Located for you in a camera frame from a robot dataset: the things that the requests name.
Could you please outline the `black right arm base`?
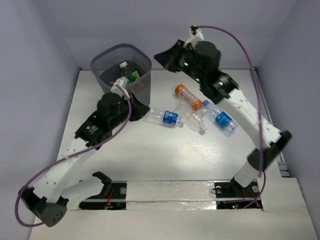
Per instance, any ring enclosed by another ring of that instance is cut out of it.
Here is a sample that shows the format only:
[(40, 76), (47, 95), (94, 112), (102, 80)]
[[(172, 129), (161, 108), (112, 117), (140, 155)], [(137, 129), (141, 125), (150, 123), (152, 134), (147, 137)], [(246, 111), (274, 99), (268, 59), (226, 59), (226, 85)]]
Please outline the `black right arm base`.
[(247, 187), (242, 187), (232, 181), (214, 183), (210, 193), (216, 197), (218, 210), (263, 209), (261, 194), (266, 186), (266, 176), (263, 176), (262, 188), (254, 179)]

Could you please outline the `green soda bottle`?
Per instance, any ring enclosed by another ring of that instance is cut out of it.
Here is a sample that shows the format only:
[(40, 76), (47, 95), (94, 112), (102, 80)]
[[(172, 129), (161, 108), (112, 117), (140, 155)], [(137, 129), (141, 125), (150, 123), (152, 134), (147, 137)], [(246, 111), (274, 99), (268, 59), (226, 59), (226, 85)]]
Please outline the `green soda bottle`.
[(134, 81), (136, 81), (138, 77), (139, 77), (138, 75), (136, 75), (135, 73), (132, 73), (132, 74), (129, 76), (128, 84), (131, 84), (131, 83), (133, 83)]

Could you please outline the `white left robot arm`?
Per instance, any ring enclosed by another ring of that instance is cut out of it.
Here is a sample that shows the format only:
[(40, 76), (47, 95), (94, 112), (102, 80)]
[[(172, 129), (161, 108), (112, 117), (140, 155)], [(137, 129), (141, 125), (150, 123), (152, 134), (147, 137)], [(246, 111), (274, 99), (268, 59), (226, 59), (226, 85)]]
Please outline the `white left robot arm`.
[(90, 197), (112, 197), (112, 180), (101, 171), (71, 187), (67, 184), (128, 122), (140, 120), (149, 111), (147, 105), (126, 89), (128, 81), (126, 77), (115, 80), (111, 91), (102, 96), (97, 109), (75, 132), (61, 159), (41, 170), (19, 190), (14, 214), (22, 226), (30, 228), (31, 224), (21, 220), (20, 202), (40, 220), (40, 225), (50, 228), (59, 223), (68, 210), (78, 209), (82, 201)]

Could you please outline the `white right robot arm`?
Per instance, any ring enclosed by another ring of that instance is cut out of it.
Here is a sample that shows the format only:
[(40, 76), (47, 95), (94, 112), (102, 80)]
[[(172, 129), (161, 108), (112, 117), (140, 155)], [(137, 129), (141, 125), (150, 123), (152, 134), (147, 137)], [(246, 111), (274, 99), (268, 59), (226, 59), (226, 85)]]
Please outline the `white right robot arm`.
[(201, 29), (201, 26), (191, 26), (187, 41), (179, 39), (153, 58), (166, 70), (183, 72), (198, 82), (200, 91), (226, 111), (253, 141), (255, 149), (230, 181), (231, 192), (242, 196), (248, 191), (248, 185), (283, 151), (292, 135), (271, 125), (247, 100), (236, 81), (219, 69), (221, 52), (204, 39)]

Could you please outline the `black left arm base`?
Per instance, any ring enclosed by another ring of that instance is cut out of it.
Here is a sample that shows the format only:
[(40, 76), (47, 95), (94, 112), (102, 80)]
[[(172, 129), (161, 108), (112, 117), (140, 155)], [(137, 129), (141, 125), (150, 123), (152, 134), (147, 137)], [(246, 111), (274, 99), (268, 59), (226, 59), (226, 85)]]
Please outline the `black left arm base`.
[(97, 171), (92, 174), (103, 184), (99, 194), (90, 196), (79, 204), (81, 210), (126, 210), (127, 182), (115, 181)]

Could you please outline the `crushed clear bottle white cap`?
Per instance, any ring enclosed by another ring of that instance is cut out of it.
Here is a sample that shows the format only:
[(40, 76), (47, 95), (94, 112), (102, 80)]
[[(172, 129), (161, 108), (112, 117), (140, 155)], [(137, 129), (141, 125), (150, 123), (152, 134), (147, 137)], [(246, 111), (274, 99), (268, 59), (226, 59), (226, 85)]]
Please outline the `crushed clear bottle white cap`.
[(196, 113), (186, 101), (181, 100), (178, 104), (178, 110), (185, 118), (187, 125), (195, 132), (204, 135), (207, 127), (204, 124), (203, 118)]

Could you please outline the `clear bottle blue label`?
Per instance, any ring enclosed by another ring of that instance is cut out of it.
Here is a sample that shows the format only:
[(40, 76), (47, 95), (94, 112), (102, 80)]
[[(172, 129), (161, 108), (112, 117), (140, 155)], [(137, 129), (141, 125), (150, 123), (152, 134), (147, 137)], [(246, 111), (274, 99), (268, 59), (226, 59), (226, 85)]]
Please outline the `clear bottle blue label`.
[(182, 128), (185, 125), (185, 119), (178, 113), (155, 107), (149, 109), (148, 113), (145, 115), (145, 119), (150, 123), (168, 128)]

